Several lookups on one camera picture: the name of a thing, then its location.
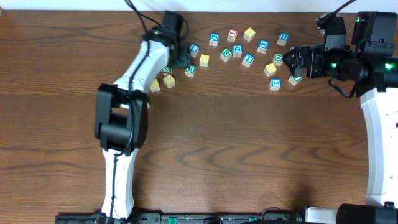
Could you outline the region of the yellow O block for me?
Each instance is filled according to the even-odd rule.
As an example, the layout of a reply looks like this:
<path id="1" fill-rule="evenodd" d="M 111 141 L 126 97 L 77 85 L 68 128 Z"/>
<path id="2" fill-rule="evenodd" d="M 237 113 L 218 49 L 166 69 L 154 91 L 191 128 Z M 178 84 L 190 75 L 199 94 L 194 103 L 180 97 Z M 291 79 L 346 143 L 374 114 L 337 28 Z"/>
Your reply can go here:
<path id="1" fill-rule="evenodd" d="M 201 67 L 208 67 L 210 61 L 210 56 L 207 54 L 201 54 L 200 55 L 200 66 Z"/>

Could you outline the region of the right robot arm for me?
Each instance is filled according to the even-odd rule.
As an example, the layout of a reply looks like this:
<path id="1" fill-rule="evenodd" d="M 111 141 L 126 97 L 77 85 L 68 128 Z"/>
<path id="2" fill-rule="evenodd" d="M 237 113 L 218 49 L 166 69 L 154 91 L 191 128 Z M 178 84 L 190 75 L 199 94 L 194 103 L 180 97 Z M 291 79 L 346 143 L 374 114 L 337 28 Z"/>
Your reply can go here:
<path id="1" fill-rule="evenodd" d="M 303 223 L 397 223 L 397 58 L 393 56 L 397 14 L 359 12 L 351 45 L 337 12 L 317 19 L 322 45 L 294 47 L 283 62 L 294 78 L 329 79 L 344 98 L 360 99 L 368 141 L 368 185 L 364 205 L 307 207 Z"/>

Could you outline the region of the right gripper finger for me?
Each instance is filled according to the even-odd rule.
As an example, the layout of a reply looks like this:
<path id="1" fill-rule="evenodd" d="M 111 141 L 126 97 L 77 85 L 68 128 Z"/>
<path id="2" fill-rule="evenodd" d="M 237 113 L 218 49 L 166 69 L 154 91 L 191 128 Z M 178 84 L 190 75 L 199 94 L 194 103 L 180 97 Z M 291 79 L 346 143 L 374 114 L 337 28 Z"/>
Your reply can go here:
<path id="1" fill-rule="evenodd" d="M 299 47 L 291 47 L 288 52 L 283 54 L 283 62 L 295 62 L 298 49 Z"/>
<path id="2" fill-rule="evenodd" d="M 303 68 L 301 66 L 295 64 L 288 64 L 287 67 L 293 77 L 300 78 L 303 76 Z"/>

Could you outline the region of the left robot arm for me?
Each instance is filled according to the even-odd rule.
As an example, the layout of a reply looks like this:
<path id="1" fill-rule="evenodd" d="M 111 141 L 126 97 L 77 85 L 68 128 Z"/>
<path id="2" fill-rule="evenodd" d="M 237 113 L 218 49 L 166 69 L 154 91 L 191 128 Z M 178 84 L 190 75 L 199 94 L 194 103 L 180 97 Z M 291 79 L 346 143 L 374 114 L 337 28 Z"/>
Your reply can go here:
<path id="1" fill-rule="evenodd" d="M 102 223 L 125 223 L 132 213 L 134 163 L 148 129 L 147 94 L 163 68 L 186 68 L 190 63 L 189 49 L 181 41 L 179 31 L 147 31 L 124 74 L 98 88 L 95 137 L 106 163 Z"/>

